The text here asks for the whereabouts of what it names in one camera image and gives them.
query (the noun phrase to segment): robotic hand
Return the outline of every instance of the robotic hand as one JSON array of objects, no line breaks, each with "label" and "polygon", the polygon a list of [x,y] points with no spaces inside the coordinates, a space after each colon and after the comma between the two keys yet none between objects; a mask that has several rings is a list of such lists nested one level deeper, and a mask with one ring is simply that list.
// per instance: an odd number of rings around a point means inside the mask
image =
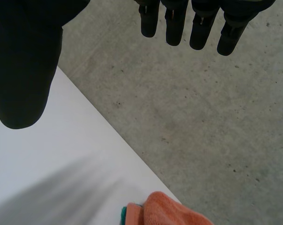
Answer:
[{"label": "robotic hand", "polygon": [[[135,0],[141,14],[141,33],[148,38],[155,35],[160,0]],[[275,0],[191,0],[195,16],[189,44],[201,50],[209,37],[219,8],[224,11],[226,23],[221,32],[217,51],[230,55],[247,24],[256,15],[269,8]],[[166,42],[179,45],[183,33],[188,0],[161,0],[166,7]]]}]

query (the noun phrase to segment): white table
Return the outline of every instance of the white table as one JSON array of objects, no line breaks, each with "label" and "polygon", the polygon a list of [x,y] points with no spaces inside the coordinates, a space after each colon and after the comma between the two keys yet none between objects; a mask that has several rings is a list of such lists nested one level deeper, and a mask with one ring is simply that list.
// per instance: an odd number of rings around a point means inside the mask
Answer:
[{"label": "white table", "polygon": [[35,125],[0,122],[0,224],[118,225],[156,190],[176,199],[59,68]]}]

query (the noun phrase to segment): orange cloth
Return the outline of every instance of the orange cloth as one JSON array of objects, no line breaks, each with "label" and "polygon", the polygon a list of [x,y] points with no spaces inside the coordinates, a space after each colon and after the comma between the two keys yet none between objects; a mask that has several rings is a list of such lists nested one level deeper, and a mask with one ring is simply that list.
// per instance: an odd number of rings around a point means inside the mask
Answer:
[{"label": "orange cloth", "polygon": [[172,200],[162,192],[152,193],[143,207],[127,205],[126,225],[213,225],[202,214]]}]

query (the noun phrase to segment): gray concrete floor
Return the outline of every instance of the gray concrete floor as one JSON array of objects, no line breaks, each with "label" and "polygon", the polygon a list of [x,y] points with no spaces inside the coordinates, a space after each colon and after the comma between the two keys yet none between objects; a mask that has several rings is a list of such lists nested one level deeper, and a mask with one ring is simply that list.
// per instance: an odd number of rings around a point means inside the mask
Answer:
[{"label": "gray concrete floor", "polygon": [[134,1],[92,0],[64,27],[60,68],[186,206],[216,225],[283,225],[283,0],[235,52],[140,34]]}]

